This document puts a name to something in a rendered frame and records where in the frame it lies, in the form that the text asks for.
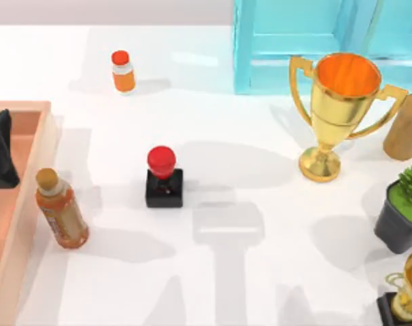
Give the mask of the large gold trophy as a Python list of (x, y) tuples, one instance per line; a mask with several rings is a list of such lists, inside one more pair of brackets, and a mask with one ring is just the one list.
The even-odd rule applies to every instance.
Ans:
[[(301, 101), (297, 71), (312, 81), (310, 110)], [(398, 112), (408, 92), (402, 88), (381, 85), (381, 72), (369, 59), (349, 52), (337, 52), (311, 60), (293, 56), (289, 63), (290, 91), (301, 117), (310, 125), (317, 146), (306, 149), (298, 160), (302, 174), (315, 182), (335, 179), (341, 169), (334, 147), (345, 139), (369, 135), (387, 124)], [(394, 99), (394, 104), (373, 125), (356, 128), (374, 100)]]

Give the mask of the small gold trophy black base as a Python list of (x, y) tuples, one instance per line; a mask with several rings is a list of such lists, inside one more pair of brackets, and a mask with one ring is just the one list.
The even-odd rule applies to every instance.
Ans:
[(403, 272), (385, 277), (396, 292), (386, 292), (377, 299), (383, 326), (412, 326), (412, 254), (407, 258)]

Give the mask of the tan wooden cylinder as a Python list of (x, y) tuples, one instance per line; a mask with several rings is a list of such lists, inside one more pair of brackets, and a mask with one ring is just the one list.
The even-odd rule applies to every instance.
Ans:
[(412, 158), (412, 94), (401, 105), (383, 142), (383, 150), (395, 160)]

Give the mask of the green plant in black pot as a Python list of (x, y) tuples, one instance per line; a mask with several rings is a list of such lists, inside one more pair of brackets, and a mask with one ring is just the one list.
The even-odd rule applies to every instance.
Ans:
[(387, 187), (375, 235), (395, 254), (412, 247), (412, 166)]

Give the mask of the tall orange bottle tan cap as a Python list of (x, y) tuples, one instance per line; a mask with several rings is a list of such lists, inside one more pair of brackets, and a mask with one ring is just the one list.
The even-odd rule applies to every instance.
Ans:
[(81, 247), (89, 237), (71, 185), (52, 168), (42, 168), (36, 174), (35, 199), (54, 233), (57, 243), (65, 249)]

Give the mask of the small orange bottle red cap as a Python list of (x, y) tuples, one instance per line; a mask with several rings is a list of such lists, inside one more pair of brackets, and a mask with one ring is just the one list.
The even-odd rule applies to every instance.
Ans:
[(112, 75), (117, 91), (132, 92), (135, 88), (135, 74), (127, 51), (117, 50), (111, 55)]

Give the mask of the shallow salmon-coloured box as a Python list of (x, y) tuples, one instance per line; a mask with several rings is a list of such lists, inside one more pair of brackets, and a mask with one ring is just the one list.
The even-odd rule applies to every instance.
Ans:
[(0, 326), (14, 326), (39, 214), (35, 175), (53, 163), (58, 128), (48, 101), (0, 101), (2, 109), (11, 113), (12, 160), (20, 177), (14, 189), (0, 189)]

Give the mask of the light blue rack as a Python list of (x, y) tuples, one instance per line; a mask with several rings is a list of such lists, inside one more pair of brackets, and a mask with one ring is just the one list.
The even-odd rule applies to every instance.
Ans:
[(234, 0), (238, 94), (288, 94), (291, 56), (354, 52), (412, 92), (412, 0)]

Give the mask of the red knob on black base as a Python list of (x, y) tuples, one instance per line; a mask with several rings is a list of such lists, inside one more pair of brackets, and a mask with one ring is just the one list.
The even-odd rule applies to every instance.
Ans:
[(184, 172), (175, 167), (174, 151), (164, 145), (156, 146), (149, 151), (147, 162), (146, 206), (152, 209), (182, 208)]

